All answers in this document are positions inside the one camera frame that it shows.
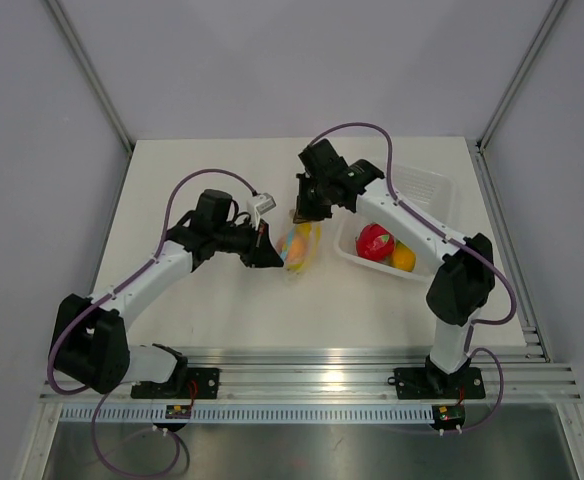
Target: orange fruit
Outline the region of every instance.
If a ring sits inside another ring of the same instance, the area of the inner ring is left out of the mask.
[[[288,256],[285,259],[288,264],[300,263],[305,258],[307,252],[307,242],[300,236],[294,235],[292,241],[287,245]]]
[[[394,268],[411,272],[414,270],[414,265],[416,264],[416,255],[408,247],[398,242],[390,257],[390,263]]]

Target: white table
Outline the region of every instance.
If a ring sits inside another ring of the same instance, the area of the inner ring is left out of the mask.
[[[302,171],[297,155],[307,138],[139,141],[130,165],[100,267],[97,286],[120,281],[153,252],[167,198],[175,184],[201,168],[226,168],[273,194],[268,213],[275,243],[294,205]],[[396,138],[395,162],[447,176],[456,184],[449,225],[470,236],[494,239],[472,161],[463,138]],[[339,138],[333,145],[348,162],[385,158],[381,138]],[[221,175],[205,175],[182,189],[172,223],[194,208],[205,188],[231,193],[243,207],[249,193]],[[355,266],[336,256],[332,239],[340,222],[324,223],[317,264],[298,282],[282,269],[244,268],[236,256],[217,254],[166,290],[134,323],[131,344],[175,347],[423,347],[431,345],[435,320],[425,303],[427,284]],[[502,268],[498,252],[496,264]],[[509,307],[498,284],[484,318]],[[515,318],[502,327],[479,327],[475,345],[519,347],[525,341]]]

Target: red apple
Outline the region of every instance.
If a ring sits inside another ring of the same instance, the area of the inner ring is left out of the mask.
[[[381,225],[371,223],[361,230],[356,241],[356,253],[361,258],[380,262],[394,251],[394,237]]]

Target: white plastic basket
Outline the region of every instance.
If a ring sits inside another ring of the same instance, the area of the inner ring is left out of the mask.
[[[454,183],[449,178],[438,173],[394,164],[392,166],[392,181],[395,189],[427,213],[443,223],[447,224],[449,222],[455,193]],[[348,261],[389,273],[396,277],[424,282],[432,279],[434,272],[431,272],[423,262],[419,262],[418,256],[412,272],[406,272],[385,263],[373,262],[359,257],[356,253],[356,240],[361,230],[369,223],[371,223],[369,220],[360,215],[346,215],[341,225],[339,225],[334,238],[336,253]]]

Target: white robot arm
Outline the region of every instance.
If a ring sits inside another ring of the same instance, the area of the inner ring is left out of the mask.
[[[233,202],[225,192],[205,190],[196,209],[167,231],[161,253],[123,284],[86,298],[66,297],[59,306],[52,339],[54,368],[104,394],[122,382],[170,383],[172,391],[181,391],[183,385],[176,384],[185,379],[187,359],[162,345],[130,347],[126,331],[166,288],[216,252],[236,253],[250,268],[283,266],[270,242],[268,225],[261,219],[274,208],[273,198],[268,194],[252,197],[248,218],[241,224],[238,212],[228,219]],[[55,348],[81,315],[85,318]]]
[[[437,272],[426,296],[437,323],[425,371],[428,388],[440,395],[469,367],[466,339],[471,320],[494,288],[494,273],[448,240],[455,239],[491,263],[490,241],[482,234],[467,238],[453,231],[400,192],[395,192],[395,200],[381,170],[366,160],[348,165],[328,140],[309,145],[299,158],[305,173],[297,175],[296,222],[320,221],[332,216],[333,205],[344,207],[384,227]],[[426,223],[447,236],[434,235]]]

